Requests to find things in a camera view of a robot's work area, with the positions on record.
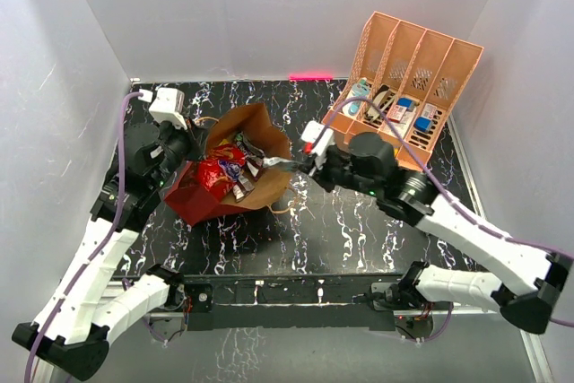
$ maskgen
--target brown paper bag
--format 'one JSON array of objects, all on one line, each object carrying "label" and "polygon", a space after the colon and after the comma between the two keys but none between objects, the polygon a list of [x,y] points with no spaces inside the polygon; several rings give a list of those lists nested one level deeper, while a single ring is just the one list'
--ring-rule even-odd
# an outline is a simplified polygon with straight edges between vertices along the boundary
[{"label": "brown paper bag", "polygon": [[[253,145],[263,150],[266,157],[291,159],[289,138],[272,125],[263,103],[245,105],[228,111],[210,130],[205,152],[208,153],[223,139],[229,139],[240,131]],[[291,180],[290,172],[267,169],[259,181],[254,182],[255,189],[241,202],[236,203],[232,193],[218,202],[195,181],[194,174],[195,163],[190,162],[164,199],[191,226],[221,215],[243,213],[268,206],[279,200]]]}]

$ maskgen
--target cable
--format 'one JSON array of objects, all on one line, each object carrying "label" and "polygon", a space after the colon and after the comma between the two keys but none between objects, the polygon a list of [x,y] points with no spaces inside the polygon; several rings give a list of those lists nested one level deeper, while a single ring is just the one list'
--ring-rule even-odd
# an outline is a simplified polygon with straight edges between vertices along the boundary
[{"label": "cable", "polygon": [[424,320],[425,318],[427,318],[429,316],[429,314],[431,313],[431,310],[434,308],[434,302],[427,302],[427,304],[425,304],[424,306],[424,310],[422,311],[422,313],[415,317],[415,320]]},{"label": "cable", "polygon": [[559,318],[550,318],[550,321],[556,325],[574,327],[574,322],[569,322],[568,320],[561,320]]},{"label": "cable", "polygon": [[185,329],[179,329],[179,331],[176,331],[173,334],[171,334],[171,337],[168,338],[168,343],[170,343],[171,340],[173,340],[173,338],[175,338],[176,335],[183,334],[184,332],[186,332]]},{"label": "cable", "polygon": [[436,334],[431,335],[429,338],[426,338],[424,341],[432,341],[432,340],[436,340],[437,338],[439,338],[443,332],[445,332],[447,330],[447,326],[450,323],[450,319],[452,318],[452,310],[455,307],[455,304],[453,304],[452,302],[450,302],[448,304],[448,313],[447,313],[447,318],[445,318],[444,323],[442,324],[442,326],[440,327],[440,329],[437,331]]},{"label": "cable", "polygon": [[48,314],[48,318],[46,319],[44,324],[41,325],[41,328],[38,331],[38,335],[36,336],[36,339],[34,340],[32,347],[30,348],[30,354],[28,355],[28,361],[26,362],[26,370],[24,371],[25,383],[30,383],[32,364],[34,362],[34,358],[36,357],[36,353],[38,352],[39,344],[44,339],[44,335],[48,331],[48,328],[50,327],[50,325],[56,318],[57,313],[61,309],[65,297],[72,291],[78,280],[80,280],[80,277],[82,277],[83,272],[86,270],[91,261],[108,245],[112,235],[114,234],[114,232],[117,229],[117,226],[119,225],[119,220],[122,216],[122,212],[124,211],[124,197],[126,194],[126,155],[124,149],[124,119],[126,117],[126,109],[127,105],[129,104],[129,101],[138,96],[143,95],[139,91],[134,91],[127,94],[124,100],[122,101],[121,112],[119,115],[119,125],[117,133],[117,160],[119,164],[118,169],[119,188],[117,192],[117,207],[116,207],[116,214],[114,215],[114,220],[111,223],[108,234],[104,237],[103,241],[99,244],[99,246],[96,247],[92,251],[92,253],[88,256],[87,262],[82,264],[78,268],[78,270],[70,280],[70,283],[68,283],[68,285],[64,288],[64,291],[62,292],[60,299],[56,302],[56,305],[54,306],[52,311],[50,311],[50,313]]},{"label": "cable", "polygon": [[416,339],[416,336],[414,336],[413,334],[411,334],[409,331],[407,331],[407,330],[404,329],[403,327],[395,325],[395,328],[400,329],[400,330],[403,331],[405,334],[409,335],[413,340]]},{"label": "cable", "polygon": [[[434,186],[438,189],[438,191],[440,192],[441,195],[443,195],[445,197],[445,199],[447,200],[448,204],[454,208],[456,211],[458,211],[463,218],[467,221],[470,222],[472,225],[476,226],[478,229],[480,229],[481,231],[491,235],[494,238],[497,239],[502,239],[505,240],[507,242],[511,242],[513,244],[518,244],[521,246],[528,246],[528,247],[532,247],[532,248],[538,248],[541,249],[542,251],[546,251],[549,253],[557,253],[559,255],[563,255],[565,257],[567,257],[570,260],[574,260],[574,254],[568,253],[566,251],[561,250],[560,248],[556,248],[556,247],[552,247],[552,246],[544,246],[542,244],[537,244],[535,242],[530,242],[530,241],[525,241],[523,239],[516,239],[514,237],[505,237],[504,234],[495,231],[491,228],[489,228],[488,226],[481,224],[480,221],[476,220],[473,215],[475,215],[473,212],[471,212],[470,210],[468,210],[466,207],[464,207],[463,205],[460,205],[458,203],[458,201],[442,186],[442,184],[440,184],[440,181],[434,176],[434,174],[431,172],[431,170],[429,170],[426,165],[424,163],[421,162],[421,160],[417,157],[417,155],[413,152],[413,150],[411,149],[411,145],[408,144],[403,137],[398,133],[398,131],[396,130],[396,127],[393,126],[393,123],[388,121],[387,116],[385,115],[385,113],[383,111],[380,110],[380,108],[375,105],[373,103],[372,100],[369,100],[367,98],[363,98],[363,97],[356,97],[356,98],[349,98],[344,100],[342,103],[340,103],[337,107],[335,107],[335,110],[333,111],[333,113],[331,114],[331,117],[327,120],[325,126],[323,127],[323,129],[321,130],[321,132],[319,133],[317,139],[315,140],[315,142],[311,145],[311,150],[313,148],[315,148],[315,146],[317,145],[317,143],[321,140],[321,138],[323,137],[323,135],[325,134],[325,131],[333,124],[333,121],[335,121],[335,115],[338,114],[339,112],[341,112],[341,110],[343,109],[343,107],[347,104],[347,103],[353,103],[353,102],[366,102],[369,105],[371,105],[372,108],[374,108],[378,114],[380,115],[380,117],[385,121],[385,123],[387,124],[387,126],[391,129],[391,131],[393,132],[393,135],[395,135],[395,137],[399,140],[399,142],[401,143],[401,145],[406,149],[406,151],[409,153],[409,156],[411,156],[413,158],[413,160],[415,161],[415,163],[419,166],[419,168],[422,169],[422,171],[427,175],[427,177],[430,179],[430,181],[432,182],[432,184],[434,184]],[[574,327],[574,322],[569,322],[566,320],[559,320],[559,319],[550,319],[551,322],[555,323],[556,325],[562,325],[562,326],[567,326],[567,327]]]}]

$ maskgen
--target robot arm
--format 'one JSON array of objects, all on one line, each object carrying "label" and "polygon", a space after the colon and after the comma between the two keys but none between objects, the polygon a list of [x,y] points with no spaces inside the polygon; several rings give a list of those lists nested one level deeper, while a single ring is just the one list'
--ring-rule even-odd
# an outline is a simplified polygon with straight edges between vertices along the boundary
[{"label": "robot arm", "polygon": [[[489,271],[451,271],[415,262],[395,288],[374,295],[378,305],[459,302],[499,311],[527,332],[545,331],[566,283],[570,259],[492,236],[488,230],[510,237],[461,204],[455,209],[449,202],[453,196],[441,195],[424,173],[399,168],[392,145],[377,134],[356,135],[347,153],[336,147],[331,129],[316,142],[323,128],[311,122],[303,132],[308,158],[298,170],[327,192],[341,186],[374,196],[388,215],[445,240]],[[471,216],[463,217],[461,211]]]},{"label": "robot arm", "polygon": [[[182,277],[156,265],[128,291],[110,303],[99,306],[104,289],[118,262],[137,239],[150,214],[161,202],[159,192],[183,161],[199,160],[203,129],[181,114],[184,94],[177,89],[160,88],[150,105],[154,124],[136,124],[124,133],[126,190],[118,226],[101,252],[89,259],[106,237],[116,214],[119,171],[113,161],[93,208],[92,218],[72,264],[46,307],[32,322],[21,323],[13,340],[31,350],[39,331],[52,310],[59,307],[39,344],[37,355],[77,379],[89,379],[104,362],[109,346],[131,325],[164,304],[177,304],[176,290]],[[65,289],[89,263],[72,290]]]}]

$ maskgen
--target orange mesh organizer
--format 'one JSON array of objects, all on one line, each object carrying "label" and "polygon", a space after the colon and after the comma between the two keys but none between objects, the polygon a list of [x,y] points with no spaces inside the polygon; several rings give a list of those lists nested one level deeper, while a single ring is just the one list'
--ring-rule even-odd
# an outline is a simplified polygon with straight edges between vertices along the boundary
[{"label": "orange mesh organizer", "polygon": [[[483,48],[475,44],[383,13],[374,13],[362,31],[349,81],[334,107],[347,98],[352,86],[362,77],[367,78],[370,84],[369,99],[375,100],[381,108],[385,107],[386,112],[396,105],[399,98],[414,100],[416,106],[414,115],[410,116],[412,121],[404,124],[404,140],[426,164],[482,53]],[[376,98],[383,85],[389,91],[384,99],[381,99],[383,96]],[[414,128],[414,120],[421,115],[426,104],[433,105],[436,110],[430,130],[423,133]],[[353,136],[375,132],[396,148],[400,166],[421,170],[382,119],[371,117],[370,107],[366,103],[362,105],[355,117],[335,114],[331,126],[335,130],[337,145],[347,150]],[[323,124],[334,115],[334,107],[326,113]]]}]

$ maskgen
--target black marble surface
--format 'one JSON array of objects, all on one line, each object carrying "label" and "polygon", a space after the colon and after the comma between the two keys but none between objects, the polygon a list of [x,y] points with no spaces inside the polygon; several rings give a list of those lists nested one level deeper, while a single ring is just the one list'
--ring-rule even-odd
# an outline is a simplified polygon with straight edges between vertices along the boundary
[{"label": "black marble surface", "polygon": [[[218,118],[233,107],[264,102],[275,125],[291,139],[291,152],[297,157],[303,128],[312,119],[321,120],[344,84],[343,80],[334,80],[141,87],[168,85],[182,90],[186,94],[185,114],[192,118]],[[128,109],[126,123],[141,121],[152,118],[147,104],[135,100]],[[447,126],[430,166],[448,190],[472,207]],[[141,275],[156,263],[183,274],[400,274],[414,260],[421,259],[451,269],[477,269],[471,259],[443,240],[387,217],[370,197],[344,189],[327,194],[301,174],[294,175],[291,184],[300,200],[281,215],[262,209],[191,228],[161,204],[125,254],[117,275]],[[291,199],[291,195],[285,195],[275,205],[284,207]]]}]

